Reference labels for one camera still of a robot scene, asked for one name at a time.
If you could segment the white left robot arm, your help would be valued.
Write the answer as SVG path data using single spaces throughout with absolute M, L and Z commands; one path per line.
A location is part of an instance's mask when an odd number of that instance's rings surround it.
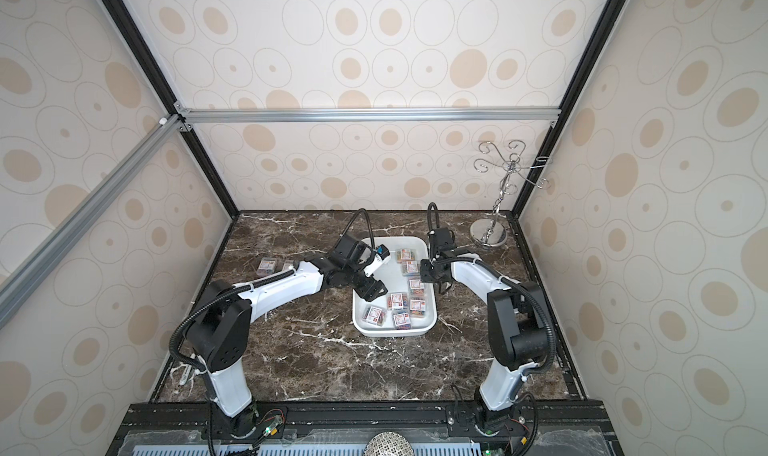
M 242 366 L 252 323 L 328 288 L 350 287 L 359 298 L 373 301 L 387 293 L 374 273 L 390 259 L 386 246 L 342 235 L 328 253 L 286 271 L 232 286 L 215 281 L 174 330 L 169 349 L 203 377 L 209 400 L 223 415 L 235 419 L 253 403 Z

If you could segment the white plastic storage tray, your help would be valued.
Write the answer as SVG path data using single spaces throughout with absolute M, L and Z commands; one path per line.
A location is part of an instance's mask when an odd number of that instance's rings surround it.
M 382 281 L 387 287 L 387 293 L 375 299 L 372 302 L 364 301 L 357 295 L 352 298 L 352 321 L 355 327 L 365 336 L 368 337 L 412 337 L 421 336 L 426 334 L 435 325 L 438 319 L 435 291 L 431 284 L 425 285 L 425 294 L 416 296 L 409 293 L 408 280 L 419 279 L 419 275 L 415 277 L 406 277 L 402 273 L 402 266 L 396 260 L 396 251 L 402 248 L 409 248 L 415 252 L 416 259 L 420 263 L 422 259 L 426 259 L 428 256 L 428 250 L 426 243 L 413 236 L 398 236 L 398 237 L 383 237 L 376 240 L 376 244 L 385 245 L 389 249 L 390 257 L 389 261 L 380 267 L 373 276 Z M 413 298 L 425 299 L 427 302 L 427 311 L 424 318 L 412 317 L 409 309 L 408 312 L 411 317 L 412 328 L 410 330 L 396 330 L 392 322 L 392 314 L 399 311 L 391 311 L 387 308 L 387 295 L 390 293 L 403 292 L 407 294 L 408 303 Z M 387 310 L 386 320 L 382 327 L 375 327 L 365 324 L 363 322 L 364 311 L 369 306 L 377 306 Z

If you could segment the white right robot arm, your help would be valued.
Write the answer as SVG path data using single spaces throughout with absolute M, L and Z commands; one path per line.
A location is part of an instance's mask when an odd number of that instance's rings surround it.
M 503 275 L 478 255 L 460 252 L 447 228 L 430 229 L 427 237 L 421 280 L 441 291 L 459 283 L 486 304 L 494 361 L 478 390 L 480 404 L 487 411 L 506 410 L 528 377 L 548 372 L 557 356 L 557 336 L 542 291 Z

